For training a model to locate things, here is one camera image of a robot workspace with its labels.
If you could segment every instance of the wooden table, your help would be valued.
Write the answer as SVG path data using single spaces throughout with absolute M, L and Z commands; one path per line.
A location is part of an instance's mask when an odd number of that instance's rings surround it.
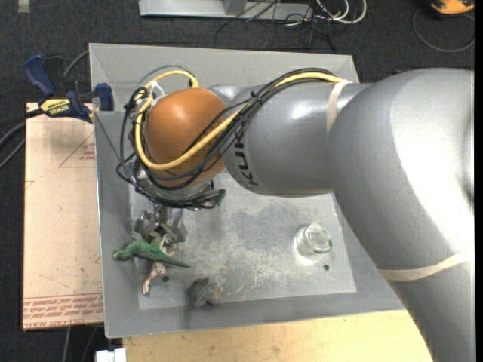
M 430 362 L 405 310 L 136 336 L 123 339 L 128 362 Z

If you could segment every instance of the clear glass object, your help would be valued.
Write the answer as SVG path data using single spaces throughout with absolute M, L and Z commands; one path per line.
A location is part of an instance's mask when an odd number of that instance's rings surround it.
M 314 258 L 332 249 L 331 234 L 320 223 L 314 222 L 295 234 L 297 251 L 307 258 Z

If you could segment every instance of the cardboard sheet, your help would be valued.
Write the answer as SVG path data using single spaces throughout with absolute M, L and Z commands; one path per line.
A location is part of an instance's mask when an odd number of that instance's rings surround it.
M 94 126 L 40 115 L 26 122 L 23 329 L 102 321 Z

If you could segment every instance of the blue clamp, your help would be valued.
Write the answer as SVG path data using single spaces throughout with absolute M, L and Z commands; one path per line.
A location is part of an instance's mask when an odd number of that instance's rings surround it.
M 74 91 L 63 91 L 63 76 L 58 72 L 56 68 L 52 68 L 53 64 L 58 67 L 59 61 L 48 59 L 51 63 L 49 64 L 51 68 L 51 73 L 54 74 L 54 81 L 57 86 L 52 82 L 51 77 L 45 71 L 43 54 L 36 54 L 30 59 L 28 59 L 23 64 L 23 71 L 26 73 L 27 78 L 44 94 L 44 96 L 39 100 L 38 107 L 50 117 L 75 117 L 83 121 L 91 122 L 89 115 L 92 111 L 84 105 L 81 101 L 92 99 L 94 97 L 99 97 L 100 108 L 105 111 L 114 110 L 114 97 L 112 96 L 112 89 L 107 83 L 99 83 L 92 93 L 84 94 L 78 96 Z
M 108 112 L 114 111 L 114 97 L 111 87 L 107 83 L 99 83 L 94 91 L 99 97 L 100 109 Z

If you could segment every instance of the yellow clamp label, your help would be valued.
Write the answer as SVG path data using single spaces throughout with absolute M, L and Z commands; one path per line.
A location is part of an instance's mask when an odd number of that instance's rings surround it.
M 45 100 L 40 105 L 40 108 L 48 115 L 56 115 L 61 112 L 70 110 L 70 101 L 67 98 L 52 98 L 49 100 Z

